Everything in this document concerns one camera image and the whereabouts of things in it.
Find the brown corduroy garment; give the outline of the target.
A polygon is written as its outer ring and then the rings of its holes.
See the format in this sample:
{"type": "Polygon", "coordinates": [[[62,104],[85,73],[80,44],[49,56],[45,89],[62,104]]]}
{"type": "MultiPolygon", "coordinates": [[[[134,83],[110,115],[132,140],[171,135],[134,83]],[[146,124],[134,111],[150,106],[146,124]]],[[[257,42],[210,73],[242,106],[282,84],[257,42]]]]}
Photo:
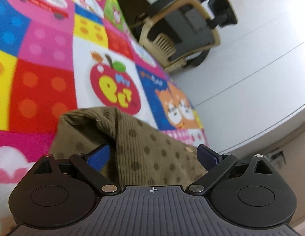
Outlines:
{"type": "Polygon", "coordinates": [[[66,159],[110,147],[109,162],[100,172],[126,185],[181,185],[186,188],[206,174],[196,147],[177,141],[114,107],[84,108],[63,114],[50,153],[66,159]]]}

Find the beige mesh office chair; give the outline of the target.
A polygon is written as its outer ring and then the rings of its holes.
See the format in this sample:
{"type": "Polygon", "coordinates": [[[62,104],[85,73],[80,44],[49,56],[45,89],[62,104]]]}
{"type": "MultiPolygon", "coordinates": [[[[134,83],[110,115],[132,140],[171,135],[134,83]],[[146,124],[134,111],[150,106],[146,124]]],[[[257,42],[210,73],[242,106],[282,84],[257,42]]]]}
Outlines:
{"type": "Polygon", "coordinates": [[[228,0],[157,0],[135,19],[131,31],[170,73],[199,66],[221,43],[217,27],[237,23],[228,0]]]}

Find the colourful cartoon play blanket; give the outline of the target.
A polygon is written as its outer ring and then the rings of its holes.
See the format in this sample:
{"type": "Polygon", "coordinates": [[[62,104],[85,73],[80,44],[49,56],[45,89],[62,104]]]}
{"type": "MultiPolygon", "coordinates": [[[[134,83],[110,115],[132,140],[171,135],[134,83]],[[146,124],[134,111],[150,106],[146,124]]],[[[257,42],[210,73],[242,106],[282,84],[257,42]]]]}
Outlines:
{"type": "Polygon", "coordinates": [[[100,143],[61,115],[97,108],[157,131],[163,156],[206,143],[199,116],[169,74],[131,36],[117,0],[0,0],[0,235],[8,198],[46,153],[63,158],[100,143]]]}

